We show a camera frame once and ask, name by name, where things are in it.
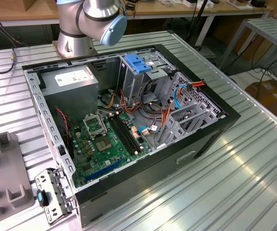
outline motherboard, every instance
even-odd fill
[[[69,129],[73,139],[75,187],[83,186],[152,151],[126,113],[99,118],[93,117]],[[102,126],[106,128],[106,134],[90,135]]]

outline rear expansion slot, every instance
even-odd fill
[[[121,119],[119,117],[110,117],[108,121],[129,154],[138,154],[141,149]]]
[[[117,168],[119,166],[119,164],[122,162],[122,160],[123,159],[121,158],[119,161],[111,164],[110,166],[107,166],[107,167],[101,169],[100,171],[92,173],[90,176],[85,177],[85,181],[87,182],[87,181],[92,180],[94,178],[97,178],[97,177],[99,177],[99,176],[101,176],[101,175],[103,175],[103,174],[105,174],[105,173],[107,173],[111,170],[114,170],[115,168]]]

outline metal shelf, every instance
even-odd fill
[[[177,35],[155,32],[124,36],[101,52],[163,44],[241,114],[201,158],[105,214],[89,230],[277,229],[277,118],[243,92]],[[11,50],[0,51],[0,70],[11,65]],[[54,46],[19,48],[18,65],[0,75],[0,132],[15,131],[33,193],[34,177],[55,167],[21,65],[57,60]],[[80,230],[76,215],[49,227],[35,205],[0,222],[0,230]]]
[[[249,36],[245,44],[244,48],[248,46],[251,39],[254,38],[255,34],[259,34],[265,39],[269,40],[273,44],[277,45],[277,19],[275,18],[257,18],[257,19],[246,19],[242,22],[241,26],[239,27],[238,31],[234,35],[233,39],[231,40],[230,44],[228,45],[227,49],[223,54],[223,58],[219,65],[219,68],[222,68],[224,63],[226,62],[230,52],[235,47],[239,37],[242,35],[245,28],[250,28],[253,32]]]

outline open computer tower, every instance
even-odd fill
[[[56,162],[48,223],[82,227],[203,155],[240,115],[162,45],[24,66]]]

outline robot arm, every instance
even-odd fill
[[[118,0],[57,0],[60,34],[58,51],[66,58],[94,52],[92,39],[113,46],[122,37],[127,19]]]

